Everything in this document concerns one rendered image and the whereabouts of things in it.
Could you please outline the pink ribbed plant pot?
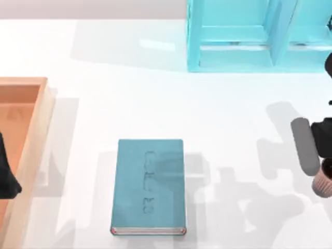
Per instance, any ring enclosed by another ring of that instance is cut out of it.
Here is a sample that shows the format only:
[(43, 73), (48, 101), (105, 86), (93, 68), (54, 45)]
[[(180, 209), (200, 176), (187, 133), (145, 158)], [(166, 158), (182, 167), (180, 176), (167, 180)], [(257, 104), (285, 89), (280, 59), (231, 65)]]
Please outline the pink ribbed plant pot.
[(312, 188), (314, 192), (322, 197), (332, 197), (332, 158), (325, 158), (321, 167), (313, 179)]

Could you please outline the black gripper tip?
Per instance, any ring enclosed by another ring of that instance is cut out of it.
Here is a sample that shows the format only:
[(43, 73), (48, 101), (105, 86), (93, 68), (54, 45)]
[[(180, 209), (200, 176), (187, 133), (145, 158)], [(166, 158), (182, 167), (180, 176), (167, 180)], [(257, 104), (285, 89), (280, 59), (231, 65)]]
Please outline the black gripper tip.
[(22, 187), (10, 168), (3, 135), (0, 133), (0, 199), (14, 199), (21, 192)]

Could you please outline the teal book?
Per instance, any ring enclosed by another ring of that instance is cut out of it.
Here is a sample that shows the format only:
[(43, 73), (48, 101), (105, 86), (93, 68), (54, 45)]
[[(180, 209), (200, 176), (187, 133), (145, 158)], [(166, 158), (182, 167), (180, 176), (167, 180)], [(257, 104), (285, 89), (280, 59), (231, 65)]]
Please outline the teal book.
[(119, 140), (110, 231), (115, 236), (187, 232), (182, 140)]

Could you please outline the shallow salmon-coloured box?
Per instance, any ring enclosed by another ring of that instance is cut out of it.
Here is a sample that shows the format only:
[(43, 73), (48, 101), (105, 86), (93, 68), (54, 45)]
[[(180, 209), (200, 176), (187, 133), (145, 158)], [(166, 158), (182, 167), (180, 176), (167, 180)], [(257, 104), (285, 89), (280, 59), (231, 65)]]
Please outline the shallow salmon-coloured box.
[(0, 133), (10, 167), (22, 186), (0, 200), (0, 249), (21, 249), (33, 188), (54, 107), (46, 77), (0, 77)]

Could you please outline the light blue rack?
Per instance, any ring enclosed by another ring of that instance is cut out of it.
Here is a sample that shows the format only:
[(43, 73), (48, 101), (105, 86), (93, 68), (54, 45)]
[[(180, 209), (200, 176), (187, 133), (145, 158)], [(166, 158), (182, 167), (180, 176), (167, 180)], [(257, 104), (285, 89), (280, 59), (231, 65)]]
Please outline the light blue rack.
[(190, 72), (322, 72), (332, 0), (187, 0), (186, 44)]

